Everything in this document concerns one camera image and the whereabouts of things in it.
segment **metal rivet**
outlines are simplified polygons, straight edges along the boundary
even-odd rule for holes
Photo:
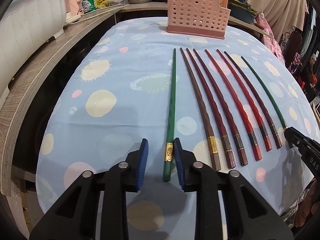
[[[84,177],[84,178],[88,178],[88,177],[90,177],[92,175],[92,171],[84,171],[83,173],[82,173],[82,177]]]
[[[193,163],[193,166],[194,166],[195,168],[197,168],[197,169],[200,169],[200,168],[203,167],[203,163],[202,163],[202,162],[195,162],[195,163]]]
[[[233,171],[230,171],[230,175],[234,178],[237,178],[240,176],[240,173],[238,171],[233,170]]]
[[[127,168],[128,166],[129,166],[129,164],[128,163],[126,163],[126,162],[121,162],[121,163],[119,163],[119,168],[121,168],[121,169],[125,169],[125,168]]]

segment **green chopstick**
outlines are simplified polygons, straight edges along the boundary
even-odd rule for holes
[[[164,182],[168,182],[171,179],[175,108],[176,108],[176,49],[173,50],[173,59],[172,59],[169,117],[168,117],[167,140],[165,145],[165,156],[164,156],[164,166],[163,166]]]
[[[287,124],[282,116],[282,113],[277,105],[277,103],[275,102],[274,98],[272,97],[270,91],[268,90],[268,88],[266,87],[266,85],[264,84],[264,82],[261,80],[261,78],[259,77],[259,75],[256,73],[256,71],[252,68],[252,66],[245,60],[244,57],[241,57],[242,60],[247,64],[247,66],[250,68],[250,70],[252,71],[252,73],[256,76],[256,78],[258,79],[259,83],[262,85],[264,91],[267,93],[271,103],[273,104],[274,109],[277,112],[278,118],[280,119],[281,125],[283,130],[287,129]]]

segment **pink floral cloth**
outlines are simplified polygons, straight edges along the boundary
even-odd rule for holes
[[[268,33],[270,36],[273,36],[273,32],[271,30],[270,25],[268,24],[266,19],[262,19],[261,16],[259,15],[256,19],[255,19],[256,23],[262,25],[263,27],[265,27],[265,32]],[[267,36],[262,36],[261,40],[260,40],[284,65],[284,57],[282,55],[282,51],[281,48],[278,44],[278,42],[275,40],[275,38],[271,39]]]

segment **white storage tub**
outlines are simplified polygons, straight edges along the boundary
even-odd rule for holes
[[[8,83],[49,38],[63,33],[65,0],[13,0],[0,21],[0,109]]]

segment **yellow package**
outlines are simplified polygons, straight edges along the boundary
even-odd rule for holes
[[[108,6],[108,0],[97,0],[97,7],[104,8]]]

